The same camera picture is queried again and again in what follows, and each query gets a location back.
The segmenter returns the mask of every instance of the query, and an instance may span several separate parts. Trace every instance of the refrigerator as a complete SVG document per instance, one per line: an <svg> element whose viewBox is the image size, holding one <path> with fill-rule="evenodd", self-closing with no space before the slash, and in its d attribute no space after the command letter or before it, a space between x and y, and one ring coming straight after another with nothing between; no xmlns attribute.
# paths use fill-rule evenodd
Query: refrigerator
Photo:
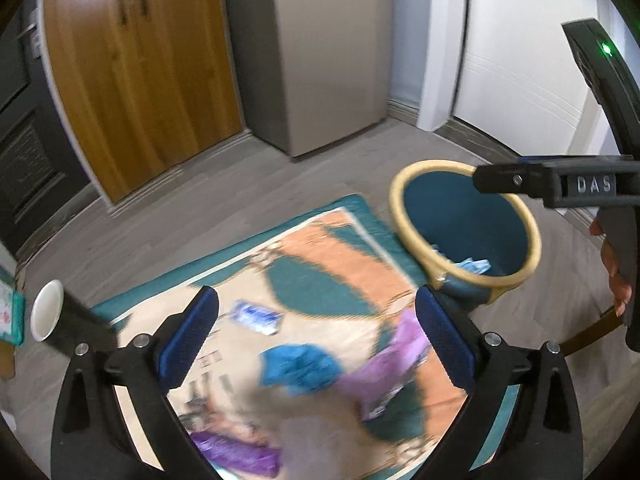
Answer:
<svg viewBox="0 0 640 480"><path fill-rule="evenodd" d="M392 0L225 0L244 118L296 157L386 116Z"/></svg>

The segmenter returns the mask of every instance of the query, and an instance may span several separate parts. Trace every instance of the trash can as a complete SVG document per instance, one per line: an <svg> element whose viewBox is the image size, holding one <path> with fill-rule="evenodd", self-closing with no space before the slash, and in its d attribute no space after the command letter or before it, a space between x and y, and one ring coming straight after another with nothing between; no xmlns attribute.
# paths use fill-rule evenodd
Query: trash can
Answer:
<svg viewBox="0 0 640 480"><path fill-rule="evenodd" d="M398 237L427 273L430 285L464 310L491 303L536 270L542 243L535 218L512 194L481 194L476 168L452 160L425 160L394 178L391 215ZM455 265L489 260L474 274Z"/></svg>

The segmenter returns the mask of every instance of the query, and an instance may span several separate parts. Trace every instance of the finger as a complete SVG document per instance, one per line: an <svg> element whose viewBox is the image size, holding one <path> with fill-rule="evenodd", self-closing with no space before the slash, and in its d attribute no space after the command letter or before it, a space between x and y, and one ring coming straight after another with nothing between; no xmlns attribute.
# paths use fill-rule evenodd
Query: finger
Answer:
<svg viewBox="0 0 640 480"><path fill-rule="evenodd" d="M600 236L604 234L604 229L597 220L594 220L589 226L589 234L591 236Z"/></svg>
<svg viewBox="0 0 640 480"><path fill-rule="evenodd" d="M620 317L625 313L626 303L623 301L615 300L613 306L616 309L616 316Z"/></svg>
<svg viewBox="0 0 640 480"><path fill-rule="evenodd" d="M613 251L613 247L611 247L611 244L606 240L604 240L602 244L600 258L609 276L615 276L618 273L618 259L616 258L616 253Z"/></svg>
<svg viewBox="0 0 640 480"><path fill-rule="evenodd" d="M620 274L609 278L609 288L613 292L613 296L622 303L628 303L631 299L631 286Z"/></svg>

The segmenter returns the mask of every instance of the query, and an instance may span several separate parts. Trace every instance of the paper cup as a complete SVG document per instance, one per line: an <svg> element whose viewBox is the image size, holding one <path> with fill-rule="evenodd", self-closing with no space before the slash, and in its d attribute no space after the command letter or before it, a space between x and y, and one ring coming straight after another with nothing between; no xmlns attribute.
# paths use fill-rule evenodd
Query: paper cup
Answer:
<svg viewBox="0 0 640 480"><path fill-rule="evenodd" d="M111 351L118 337L107 322L94 316L65 290L59 280L47 283L31 309L31 334L60 353L72 358L76 347L87 343L93 350Z"/></svg>

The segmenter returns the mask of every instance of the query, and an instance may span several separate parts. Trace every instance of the pink plastic wrapper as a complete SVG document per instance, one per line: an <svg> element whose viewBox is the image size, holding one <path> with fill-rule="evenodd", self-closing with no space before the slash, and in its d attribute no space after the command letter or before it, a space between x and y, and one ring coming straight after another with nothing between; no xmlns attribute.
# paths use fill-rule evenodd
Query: pink plastic wrapper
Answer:
<svg viewBox="0 0 640 480"><path fill-rule="evenodd" d="M415 366L430 347L415 312L404 310L389 346L356 371L341 375L335 385L359 403L361 420L371 420L412 380Z"/></svg>
<svg viewBox="0 0 640 480"><path fill-rule="evenodd" d="M200 452L211 463L225 469L276 478L280 472L280 450L246 444L210 431L191 434Z"/></svg>

